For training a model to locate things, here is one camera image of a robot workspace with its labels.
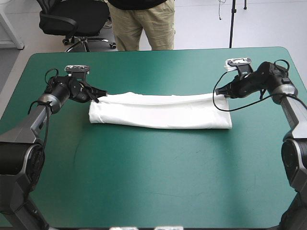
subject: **green tabletop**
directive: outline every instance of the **green tabletop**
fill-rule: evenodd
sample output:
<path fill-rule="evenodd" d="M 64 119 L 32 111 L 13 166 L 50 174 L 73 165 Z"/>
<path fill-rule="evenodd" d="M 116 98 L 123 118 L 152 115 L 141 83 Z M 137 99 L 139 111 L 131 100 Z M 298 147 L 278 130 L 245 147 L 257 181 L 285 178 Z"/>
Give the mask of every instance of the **green tabletop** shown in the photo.
<path fill-rule="evenodd" d="M 228 58 L 286 59 L 290 78 L 307 92 L 282 47 L 33 55 L 0 120 L 0 132 L 26 116 L 43 92 L 44 74 L 89 65 L 88 82 L 109 94 L 191 95 L 212 92 Z M 225 76 L 221 86 L 233 79 Z M 229 100 L 231 108 L 259 98 Z M 281 159 L 289 130 L 272 100 L 231 114 L 231 130 L 160 130 L 90 124 L 89 104 L 68 101 L 50 120 L 46 162 L 31 197 L 54 227 L 277 225 L 295 196 Z M 1 226 L 9 226 L 1 216 Z"/>

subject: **black office chair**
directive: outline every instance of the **black office chair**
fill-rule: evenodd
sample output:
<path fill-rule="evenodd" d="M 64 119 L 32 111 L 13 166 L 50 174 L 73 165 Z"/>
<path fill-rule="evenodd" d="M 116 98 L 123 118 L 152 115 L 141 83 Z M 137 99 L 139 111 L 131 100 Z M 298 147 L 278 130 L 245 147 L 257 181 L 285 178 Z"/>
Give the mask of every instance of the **black office chair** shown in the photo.
<path fill-rule="evenodd" d="M 64 35 L 64 45 L 73 44 L 65 52 L 83 45 L 90 52 L 88 42 L 103 41 L 111 49 L 116 44 L 98 36 L 109 17 L 105 2 L 96 0 L 37 0 L 42 8 L 39 27 L 48 35 Z"/>

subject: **black pole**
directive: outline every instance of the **black pole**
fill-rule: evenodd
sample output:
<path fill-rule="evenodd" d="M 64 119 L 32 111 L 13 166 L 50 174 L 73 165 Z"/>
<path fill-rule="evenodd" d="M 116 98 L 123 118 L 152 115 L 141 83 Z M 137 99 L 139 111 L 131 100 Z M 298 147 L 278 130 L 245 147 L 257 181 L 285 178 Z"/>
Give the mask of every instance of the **black pole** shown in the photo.
<path fill-rule="evenodd" d="M 235 13 L 236 13 L 236 0 L 232 0 L 229 48 L 232 47 L 232 35 L 233 35 L 233 32 L 234 32 Z"/>

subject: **chair wheel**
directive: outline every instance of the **chair wheel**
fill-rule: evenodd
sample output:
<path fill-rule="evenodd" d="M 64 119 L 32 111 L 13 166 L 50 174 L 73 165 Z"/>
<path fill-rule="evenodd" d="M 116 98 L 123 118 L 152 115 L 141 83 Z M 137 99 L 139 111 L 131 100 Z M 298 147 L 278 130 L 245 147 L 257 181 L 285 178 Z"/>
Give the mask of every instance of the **chair wheel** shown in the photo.
<path fill-rule="evenodd" d="M 69 39 L 67 39 L 67 38 L 64 38 L 63 40 L 62 40 L 62 43 L 65 45 L 65 46 L 68 46 L 70 43 L 69 43 Z"/>
<path fill-rule="evenodd" d="M 116 49 L 116 43 L 113 42 L 112 44 L 110 44 L 110 48 L 111 48 L 111 49 Z"/>

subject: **folded cloth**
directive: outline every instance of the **folded cloth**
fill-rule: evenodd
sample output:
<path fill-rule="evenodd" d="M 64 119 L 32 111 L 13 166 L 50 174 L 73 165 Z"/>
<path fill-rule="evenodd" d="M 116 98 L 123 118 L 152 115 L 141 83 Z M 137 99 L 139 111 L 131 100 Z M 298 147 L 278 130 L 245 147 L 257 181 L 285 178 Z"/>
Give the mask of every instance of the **folded cloth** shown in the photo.
<path fill-rule="evenodd" d="M 132 92 L 100 97 L 91 102 L 90 122 L 165 129 L 231 128 L 229 112 L 216 109 L 212 93 L 192 96 L 149 96 Z M 223 95 L 214 97 L 228 109 Z"/>

